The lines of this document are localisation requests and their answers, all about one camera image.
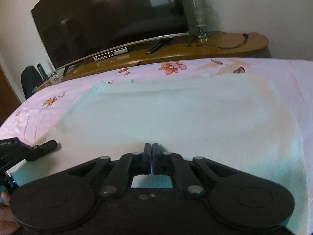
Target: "television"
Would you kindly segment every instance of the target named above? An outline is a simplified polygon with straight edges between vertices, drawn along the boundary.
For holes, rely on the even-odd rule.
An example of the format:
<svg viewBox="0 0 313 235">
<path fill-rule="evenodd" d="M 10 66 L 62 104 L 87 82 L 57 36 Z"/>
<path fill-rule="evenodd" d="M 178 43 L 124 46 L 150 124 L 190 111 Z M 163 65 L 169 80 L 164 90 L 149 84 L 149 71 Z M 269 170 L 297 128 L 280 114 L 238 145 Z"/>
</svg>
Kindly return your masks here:
<svg viewBox="0 0 313 235">
<path fill-rule="evenodd" d="M 181 0 L 40 0 L 31 11 L 54 65 L 188 34 Z"/>
</svg>

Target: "ribbed fabric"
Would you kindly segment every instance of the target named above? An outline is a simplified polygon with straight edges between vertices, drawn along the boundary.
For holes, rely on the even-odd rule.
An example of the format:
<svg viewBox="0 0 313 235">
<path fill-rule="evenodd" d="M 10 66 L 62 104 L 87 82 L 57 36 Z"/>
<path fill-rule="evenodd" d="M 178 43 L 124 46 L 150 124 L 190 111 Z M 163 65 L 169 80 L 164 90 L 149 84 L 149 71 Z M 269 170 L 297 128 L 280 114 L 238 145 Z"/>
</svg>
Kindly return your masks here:
<svg viewBox="0 0 313 235">
<path fill-rule="evenodd" d="M 62 149 L 13 173 L 26 183 L 80 163 L 158 142 L 186 159 L 204 156 L 288 188 L 296 209 L 288 228 L 307 233 L 309 201 L 299 126 L 273 86 L 253 73 L 171 82 L 101 83 L 84 94 L 39 143 Z M 136 186 L 147 182 L 136 180 Z M 158 178 L 150 184 L 168 183 Z"/>
</svg>

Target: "brown door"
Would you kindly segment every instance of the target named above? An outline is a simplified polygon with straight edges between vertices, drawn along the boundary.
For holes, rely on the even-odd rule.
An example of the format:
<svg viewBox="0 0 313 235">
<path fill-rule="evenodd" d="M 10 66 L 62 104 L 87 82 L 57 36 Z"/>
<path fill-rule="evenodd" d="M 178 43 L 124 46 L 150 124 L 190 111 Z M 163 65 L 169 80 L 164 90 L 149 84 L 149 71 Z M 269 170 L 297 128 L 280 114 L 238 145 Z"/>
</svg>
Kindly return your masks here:
<svg viewBox="0 0 313 235">
<path fill-rule="evenodd" d="M 20 104 L 0 65 L 0 126 Z"/>
</svg>

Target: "bed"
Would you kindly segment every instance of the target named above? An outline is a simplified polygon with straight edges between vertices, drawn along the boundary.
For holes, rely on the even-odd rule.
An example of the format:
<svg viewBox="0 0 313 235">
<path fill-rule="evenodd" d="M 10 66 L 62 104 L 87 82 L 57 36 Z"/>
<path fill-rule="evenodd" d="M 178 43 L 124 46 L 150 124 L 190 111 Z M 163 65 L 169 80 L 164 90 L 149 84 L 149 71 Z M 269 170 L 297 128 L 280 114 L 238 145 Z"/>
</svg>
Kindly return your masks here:
<svg viewBox="0 0 313 235">
<path fill-rule="evenodd" d="M 69 80 L 52 85 L 27 99 L 0 128 L 0 139 L 18 137 L 33 145 L 87 90 L 104 81 L 110 84 L 167 81 L 202 75 L 253 71 L 272 81 L 281 100 L 289 107 L 303 136 L 310 208 L 313 199 L 313 62 L 303 60 L 214 58 L 154 63 Z M 313 222 L 310 222 L 310 234 Z"/>
</svg>

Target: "white wall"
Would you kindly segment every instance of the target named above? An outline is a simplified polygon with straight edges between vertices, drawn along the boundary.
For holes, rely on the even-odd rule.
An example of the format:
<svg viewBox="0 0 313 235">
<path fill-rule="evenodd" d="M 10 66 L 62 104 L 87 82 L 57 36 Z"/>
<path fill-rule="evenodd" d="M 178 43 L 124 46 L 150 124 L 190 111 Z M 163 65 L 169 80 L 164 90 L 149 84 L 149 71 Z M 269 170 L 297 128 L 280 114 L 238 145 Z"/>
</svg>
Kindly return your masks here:
<svg viewBox="0 0 313 235">
<path fill-rule="evenodd" d="M 26 66 L 41 63 L 51 71 L 30 13 L 38 1 L 0 0 L 0 63 L 18 96 Z M 210 30 L 256 31 L 269 38 L 272 57 L 313 60 L 313 0 L 208 0 L 208 5 Z"/>
<path fill-rule="evenodd" d="M 30 11 L 39 0 L 0 0 L 0 64 L 23 101 L 20 76 L 25 67 L 41 63 L 50 73 L 51 61 L 40 40 Z"/>
</svg>

